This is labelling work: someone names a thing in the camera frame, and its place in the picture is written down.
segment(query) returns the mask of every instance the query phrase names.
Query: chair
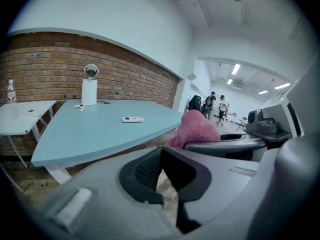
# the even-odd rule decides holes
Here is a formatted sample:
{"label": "chair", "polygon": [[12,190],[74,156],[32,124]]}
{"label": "chair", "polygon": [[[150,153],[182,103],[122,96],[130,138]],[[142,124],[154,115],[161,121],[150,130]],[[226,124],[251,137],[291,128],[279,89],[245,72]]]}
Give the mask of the chair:
{"label": "chair", "polygon": [[240,126],[242,126],[243,123],[243,129],[245,129],[246,124],[248,123],[248,118],[243,117],[242,119],[239,119],[239,121],[241,121],[239,127],[236,129],[236,131],[238,131],[238,129],[240,128]]}

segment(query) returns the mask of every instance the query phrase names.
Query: white label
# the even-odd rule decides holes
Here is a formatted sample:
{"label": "white label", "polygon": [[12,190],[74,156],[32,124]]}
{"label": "white label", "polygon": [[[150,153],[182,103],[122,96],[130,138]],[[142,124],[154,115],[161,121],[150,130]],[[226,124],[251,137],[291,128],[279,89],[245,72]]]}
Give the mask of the white label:
{"label": "white label", "polygon": [[16,100],[16,92],[8,92],[8,102],[14,102]]}

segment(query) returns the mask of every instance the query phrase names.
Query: light blue table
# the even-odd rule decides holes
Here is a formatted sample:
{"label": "light blue table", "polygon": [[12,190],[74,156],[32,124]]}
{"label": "light blue table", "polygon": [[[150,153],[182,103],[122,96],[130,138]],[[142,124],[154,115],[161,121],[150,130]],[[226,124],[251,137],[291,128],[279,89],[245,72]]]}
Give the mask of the light blue table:
{"label": "light blue table", "polygon": [[[60,183],[71,178],[65,168],[127,150],[164,134],[181,123],[182,113],[152,101],[104,100],[83,112],[67,100],[48,124],[31,162],[44,166]],[[123,123],[122,117],[143,117],[144,122]]]}

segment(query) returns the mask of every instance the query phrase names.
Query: white cylinder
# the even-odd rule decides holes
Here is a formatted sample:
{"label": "white cylinder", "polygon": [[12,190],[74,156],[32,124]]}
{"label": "white cylinder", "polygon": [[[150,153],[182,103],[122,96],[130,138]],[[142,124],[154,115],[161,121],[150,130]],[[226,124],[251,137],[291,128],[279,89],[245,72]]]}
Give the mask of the white cylinder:
{"label": "white cylinder", "polygon": [[81,95],[81,103],[83,105],[88,106],[97,104],[97,85],[97,80],[83,79]]}

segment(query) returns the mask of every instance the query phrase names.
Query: man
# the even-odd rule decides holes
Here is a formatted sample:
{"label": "man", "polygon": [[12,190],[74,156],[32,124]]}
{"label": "man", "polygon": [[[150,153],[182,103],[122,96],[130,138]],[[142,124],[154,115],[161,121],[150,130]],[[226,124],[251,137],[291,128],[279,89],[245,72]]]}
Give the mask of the man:
{"label": "man", "polygon": [[229,103],[226,101],[226,98],[224,95],[221,95],[220,97],[220,104],[219,104],[219,121],[218,121],[218,125],[222,125],[222,121],[223,121],[223,117],[224,114],[226,113],[226,111],[228,111],[229,109]]}
{"label": "man", "polygon": [[214,109],[214,102],[216,100],[216,93],[214,91],[211,92],[211,95],[208,96],[204,103],[203,106],[201,108],[201,113],[207,117],[208,115],[208,120],[210,121],[211,118],[211,114],[212,114],[212,110]]}

